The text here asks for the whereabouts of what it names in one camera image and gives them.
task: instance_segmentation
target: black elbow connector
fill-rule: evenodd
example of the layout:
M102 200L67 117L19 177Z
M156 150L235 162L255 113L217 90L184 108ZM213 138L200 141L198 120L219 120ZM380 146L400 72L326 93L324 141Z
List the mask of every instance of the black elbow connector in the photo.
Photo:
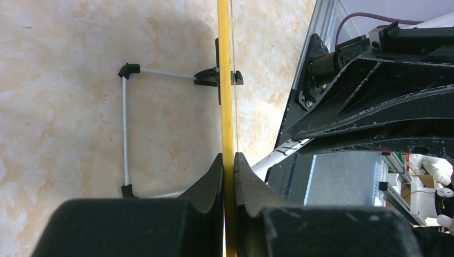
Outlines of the black elbow connector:
M140 65L137 63L128 64L126 63L121 69L118 75L120 78L125 77L129 79L129 74L131 73L140 73Z

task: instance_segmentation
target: white plastic part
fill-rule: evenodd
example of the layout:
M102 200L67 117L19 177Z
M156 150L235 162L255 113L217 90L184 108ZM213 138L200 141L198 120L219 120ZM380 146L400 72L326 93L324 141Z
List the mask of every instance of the white plastic part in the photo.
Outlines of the white plastic part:
M171 72L165 72L165 71L158 71L158 70L151 70L151 69L140 68L140 72L146 72L146 73L151 73L151 74L155 74L155 75L161 75L161 76L166 76L166 77L173 77L173 78L178 78L178 79L195 80L195 77L194 77L194 76L181 75L181 74L176 74L176 73L171 73Z
M258 163L253 165L252 171L254 171L254 173L259 176L260 179L265 180L267 171L270 167L283 161L285 158L298 151L311 140L312 139L303 139L295 141L293 139L289 139L287 142L278 146L271 153L265 156L265 158L261 159Z
M439 190L437 190L437 195L438 196L441 196L441 197L453 197L454 196L454 192L452 190L450 190L449 188L441 188Z
M440 226L443 226L445 228L449 228L449 226L451 226L451 223L452 223L452 218L446 216L446 215L443 215L443 214L440 214L437 218L437 223L440 225Z
M454 26L454 12L440 16L430 21L404 28L448 28Z
M125 186L129 185L129 154L127 140L127 79L123 79L123 158L125 165Z

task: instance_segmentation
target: black plastic bracket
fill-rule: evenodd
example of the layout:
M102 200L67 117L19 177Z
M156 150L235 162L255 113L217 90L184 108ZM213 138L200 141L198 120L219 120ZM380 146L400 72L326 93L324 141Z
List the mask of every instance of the black plastic bracket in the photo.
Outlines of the black plastic bracket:
M122 196L123 198L138 198L132 193L132 185L122 186Z
M219 88L219 41L218 39L215 40L215 47L216 47L216 67L203 70L198 72L195 77L194 84L196 85L203 85L203 86L210 86L210 87L217 87L217 94L219 99L219 104L221 104L221 90ZM243 85L243 75L240 71L230 71L230 80L232 85Z
M118 72L118 75L120 78L125 77L126 79L129 79L129 75L131 73L140 73L140 65L137 63L126 63Z

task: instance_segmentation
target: marble floor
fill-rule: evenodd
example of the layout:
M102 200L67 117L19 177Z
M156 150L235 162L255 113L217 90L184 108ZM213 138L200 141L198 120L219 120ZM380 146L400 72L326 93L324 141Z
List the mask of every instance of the marble floor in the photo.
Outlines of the marble floor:
M238 149L272 150L315 0L235 0ZM29 256L73 198L118 198L126 62L193 75L215 64L216 0L0 2L0 256ZM132 75L138 196L182 190L221 151L217 90Z

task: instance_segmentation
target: purple cable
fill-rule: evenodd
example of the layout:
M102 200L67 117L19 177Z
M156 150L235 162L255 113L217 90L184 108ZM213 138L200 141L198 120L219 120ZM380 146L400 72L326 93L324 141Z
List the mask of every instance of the purple cable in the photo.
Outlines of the purple cable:
M337 46L337 40L339 39L339 34L341 33L341 29L342 29L342 26L344 25L344 23L352 18L352 17L367 17L367 18L372 18L372 19L376 19L376 20L383 20L383 21L387 21L387 22L397 22L397 23L400 23L400 24L407 24L407 25L417 25L417 24L420 24L420 23L423 23L423 21L417 21L417 20L400 20L400 19L394 19L394 18L389 18L389 17L385 17L385 16L381 16L381 15L376 15L376 14L372 14L372 13L368 13L368 12L355 12L355 13L352 13L352 14L349 14L347 15L341 22L340 22L340 25L339 25L339 28L337 29L337 32L336 32L336 46Z

